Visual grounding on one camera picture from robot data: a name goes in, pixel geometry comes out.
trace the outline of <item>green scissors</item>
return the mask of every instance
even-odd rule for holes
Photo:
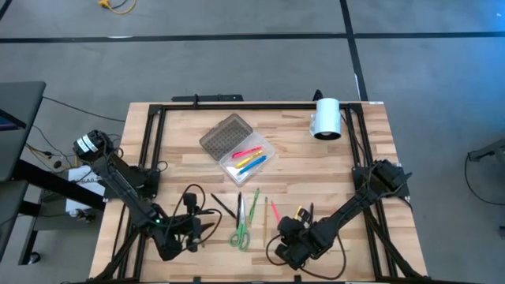
[[[232,247],[238,247],[238,250],[244,252],[249,247],[249,242],[251,241],[251,235],[247,231],[247,226],[245,222],[245,204],[244,197],[241,200],[240,206],[240,216],[238,217],[240,222],[238,223],[238,228],[235,230],[230,237],[230,245]]]

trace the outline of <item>wooden table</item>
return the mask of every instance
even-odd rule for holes
[[[387,158],[397,162],[384,105],[363,103],[363,108],[373,158]],[[121,147],[125,152],[123,159],[131,165],[138,163],[147,112],[148,103],[132,103],[129,108]],[[281,216],[291,216],[299,204],[309,208],[313,202],[315,219],[320,219],[333,213],[354,194],[350,173],[354,161],[346,125],[342,123],[342,137],[338,140],[314,139],[309,133],[309,119],[313,112],[314,110],[168,111],[160,160],[167,161],[169,167],[162,172],[159,195],[155,202],[171,215],[186,186],[197,183],[208,195],[205,207],[221,210],[223,220],[215,234],[206,242],[205,248],[199,247],[197,253],[183,252],[169,262],[163,262],[159,258],[154,243],[148,240],[141,281],[192,281],[194,276],[201,276],[203,281],[292,281],[294,275],[301,275],[305,281],[315,280],[302,271],[269,264],[263,243],[265,196],[275,201]],[[275,157],[241,188],[231,181],[199,144],[199,139],[211,127],[232,113],[244,118],[276,150]],[[155,120],[150,152],[156,126]],[[354,127],[358,134],[356,118]],[[235,221],[210,197],[210,193],[214,193],[234,211],[238,192],[242,191],[246,207],[251,208],[256,188],[260,188],[261,194],[254,220],[249,226],[251,244],[247,252],[239,252],[228,245]],[[199,203],[202,199],[201,194],[198,194]],[[396,198],[384,200],[383,203],[391,240],[412,267],[425,274],[425,263],[410,209]],[[107,204],[90,276],[97,275],[110,261],[121,209],[122,202],[119,200]],[[178,213],[185,213],[185,209],[180,208]],[[267,218],[267,239],[270,240],[277,234],[275,217],[270,208]],[[202,223],[216,220],[217,216],[202,217]],[[124,236],[125,223],[126,221],[123,222],[119,245]],[[363,216],[352,219],[340,230],[340,235],[347,254],[347,269],[339,280],[373,280]],[[273,243],[270,250],[273,260],[279,262],[273,253],[276,244]],[[383,246],[380,241],[377,244],[383,274],[387,275]],[[133,273],[136,250],[137,245],[134,245],[127,276]],[[335,242],[328,254],[319,260],[310,260],[306,266],[312,272],[328,276],[337,275],[341,267],[342,252],[338,242]]]

